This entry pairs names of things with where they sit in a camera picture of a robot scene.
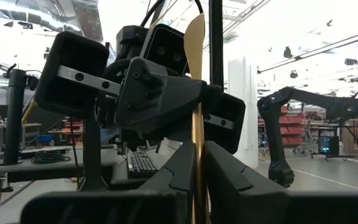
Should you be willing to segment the white square pillar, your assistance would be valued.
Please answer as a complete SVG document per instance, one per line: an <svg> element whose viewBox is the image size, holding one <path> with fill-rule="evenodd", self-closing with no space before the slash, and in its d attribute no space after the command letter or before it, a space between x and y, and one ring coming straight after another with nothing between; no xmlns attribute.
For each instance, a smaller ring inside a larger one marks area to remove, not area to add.
<svg viewBox="0 0 358 224"><path fill-rule="evenodd" d="M229 94L246 104L236 158L251 168L259 165L257 72L247 57L228 62Z"/></svg>

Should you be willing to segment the black support bar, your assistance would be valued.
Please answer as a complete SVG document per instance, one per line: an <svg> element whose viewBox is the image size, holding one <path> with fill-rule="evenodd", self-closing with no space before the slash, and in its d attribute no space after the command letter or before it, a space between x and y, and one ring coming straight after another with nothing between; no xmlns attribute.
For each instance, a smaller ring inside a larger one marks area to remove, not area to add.
<svg viewBox="0 0 358 224"><path fill-rule="evenodd" d="M87 109L83 135L83 181L82 191L107 190L102 178L100 127L95 118L94 106Z"/></svg>

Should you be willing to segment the red storage shelves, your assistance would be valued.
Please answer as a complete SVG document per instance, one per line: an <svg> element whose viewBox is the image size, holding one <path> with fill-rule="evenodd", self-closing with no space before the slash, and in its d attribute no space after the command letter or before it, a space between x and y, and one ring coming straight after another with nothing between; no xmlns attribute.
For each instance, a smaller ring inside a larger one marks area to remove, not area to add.
<svg viewBox="0 0 358 224"><path fill-rule="evenodd" d="M304 112L303 106L295 110L290 107L290 104L281 107L281 115L279 117L280 132L282 135L282 142L285 147L296 147L303 143L304 135ZM267 138L267 128L263 117L259 114L258 117L259 129L259 144L263 147L269 146Z"/></svg>

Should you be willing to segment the grey equipment cart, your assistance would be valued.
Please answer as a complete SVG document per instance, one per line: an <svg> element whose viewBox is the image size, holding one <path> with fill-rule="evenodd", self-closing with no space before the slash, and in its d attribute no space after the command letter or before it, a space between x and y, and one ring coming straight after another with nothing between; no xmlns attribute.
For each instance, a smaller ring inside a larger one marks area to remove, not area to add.
<svg viewBox="0 0 358 224"><path fill-rule="evenodd" d="M34 164L25 159L18 164L0 164L0 174L7 174L8 182L25 182L31 180L63 179L84 174L92 180L112 173L117 164L117 152L114 149L100 150L101 160L94 161L94 151L76 150L78 160L73 152L68 152L69 161L50 164Z"/></svg>

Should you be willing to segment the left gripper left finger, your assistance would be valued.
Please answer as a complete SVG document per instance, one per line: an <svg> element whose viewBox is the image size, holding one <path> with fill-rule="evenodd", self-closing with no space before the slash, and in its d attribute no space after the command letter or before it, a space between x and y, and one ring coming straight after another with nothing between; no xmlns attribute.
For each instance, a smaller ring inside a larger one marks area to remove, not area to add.
<svg viewBox="0 0 358 224"><path fill-rule="evenodd" d="M194 144L184 142L138 189L39 195L21 224L191 224L194 159Z"/></svg>

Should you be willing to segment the black metal rig frame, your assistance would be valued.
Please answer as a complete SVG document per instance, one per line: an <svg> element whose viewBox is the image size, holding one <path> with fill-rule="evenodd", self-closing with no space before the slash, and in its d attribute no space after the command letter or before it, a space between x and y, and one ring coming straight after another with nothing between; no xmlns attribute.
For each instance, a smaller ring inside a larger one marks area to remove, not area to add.
<svg viewBox="0 0 358 224"><path fill-rule="evenodd" d="M223 0L209 0L209 80L224 88Z"/></svg>

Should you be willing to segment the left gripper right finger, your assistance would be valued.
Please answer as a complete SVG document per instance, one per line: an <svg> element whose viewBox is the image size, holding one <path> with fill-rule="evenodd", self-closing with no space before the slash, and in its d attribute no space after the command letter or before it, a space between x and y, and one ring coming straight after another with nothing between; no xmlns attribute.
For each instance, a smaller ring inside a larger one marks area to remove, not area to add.
<svg viewBox="0 0 358 224"><path fill-rule="evenodd" d="M358 224L358 192L294 192L205 143L213 224Z"/></svg>

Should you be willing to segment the blue-lit machine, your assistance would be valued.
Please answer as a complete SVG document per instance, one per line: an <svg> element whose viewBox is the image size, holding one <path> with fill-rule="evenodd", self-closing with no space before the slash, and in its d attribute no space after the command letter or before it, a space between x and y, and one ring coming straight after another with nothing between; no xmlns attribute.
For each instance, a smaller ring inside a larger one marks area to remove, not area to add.
<svg viewBox="0 0 358 224"><path fill-rule="evenodd" d="M325 156L339 155L339 137L338 136L319 136L318 153Z"/></svg>

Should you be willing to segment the black cart pole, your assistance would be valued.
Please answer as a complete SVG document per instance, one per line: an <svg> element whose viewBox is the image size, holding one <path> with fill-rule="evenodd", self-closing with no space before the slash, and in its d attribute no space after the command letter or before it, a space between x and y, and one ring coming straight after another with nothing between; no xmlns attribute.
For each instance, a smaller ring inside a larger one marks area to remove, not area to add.
<svg viewBox="0 0 358 224"><path fill-rule="evenodd" d="M27 74L25 70L15 69L16 64L7 69L5 77L9 80L9 104L6 123L6 148L3 163L17 164L22 132L22 110L25 89L34 91L39 79Z"/></svg>

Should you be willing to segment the black computer keyboard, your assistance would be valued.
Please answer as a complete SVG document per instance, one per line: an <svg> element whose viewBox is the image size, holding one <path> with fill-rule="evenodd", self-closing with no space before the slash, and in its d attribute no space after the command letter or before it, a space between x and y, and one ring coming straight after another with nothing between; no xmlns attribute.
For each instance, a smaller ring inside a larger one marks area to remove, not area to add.
<svg viewBox="0 0 358 224"><path fill-rule="evenodd" d="M129 154L127 156L128 178L149 178L159 171L148 154Z"/></svg>

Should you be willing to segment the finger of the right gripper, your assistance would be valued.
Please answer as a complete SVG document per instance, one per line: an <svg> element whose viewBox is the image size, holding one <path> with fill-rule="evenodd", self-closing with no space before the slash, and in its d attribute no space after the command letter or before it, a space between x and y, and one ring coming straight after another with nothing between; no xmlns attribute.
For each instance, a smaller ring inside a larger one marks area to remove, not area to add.
<svg viewBox="0 0 358 224"><path fill-rule="evenodd" d="M200 82L169 76L167 69L144 58L131 60L122 85L115 123L149 134L182 116L200 102Z"/></svg>
<svg viewBox="0 0 358 224"><path fill-rule="evenodd" d="M203 82L201 88L201 104L204 108L215 108L221 100L223 89L219 85Z"/></svg>

